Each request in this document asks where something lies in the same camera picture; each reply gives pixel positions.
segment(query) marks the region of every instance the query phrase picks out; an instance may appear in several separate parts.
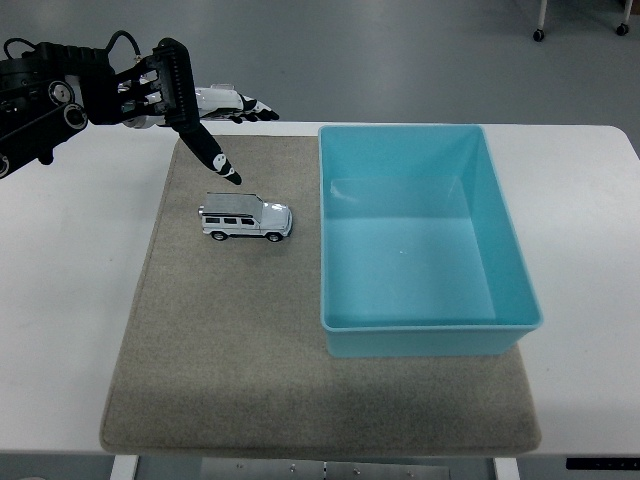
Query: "white toy suv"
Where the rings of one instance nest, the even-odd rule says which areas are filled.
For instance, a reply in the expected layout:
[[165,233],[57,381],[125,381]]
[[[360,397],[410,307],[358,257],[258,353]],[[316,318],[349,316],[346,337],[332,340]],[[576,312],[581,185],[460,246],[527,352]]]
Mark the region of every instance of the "white toy suv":
[[279,242],[291,233],[291,210],[280,203],[263,202],[254,194],[207,193],[198,209],[202,232],[215,240],[228,237],[265,237]]

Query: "robotic hand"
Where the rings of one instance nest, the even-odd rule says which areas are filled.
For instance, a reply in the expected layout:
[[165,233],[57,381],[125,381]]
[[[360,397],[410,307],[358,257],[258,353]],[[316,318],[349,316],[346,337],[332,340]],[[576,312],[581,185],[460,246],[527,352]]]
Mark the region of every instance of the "robotic hand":
[[[131,42],[137,63],[116,74],[108,54],[122,36]],[[8,46],[15,42],[33,50],[14,59]],[[236,123],[279,118],[266,105],[228,86],[196,89],[189,53],[171,38],[160,41],[144,58],[124,31],[116,32],[105,49],[34,45],[12,38],[4,51],[8,60],[0,62],[0,178],[35,158],[50,164],[53,148],[91,121],[171,127],[207,168],[239,185],[240,175],[200,118]]]

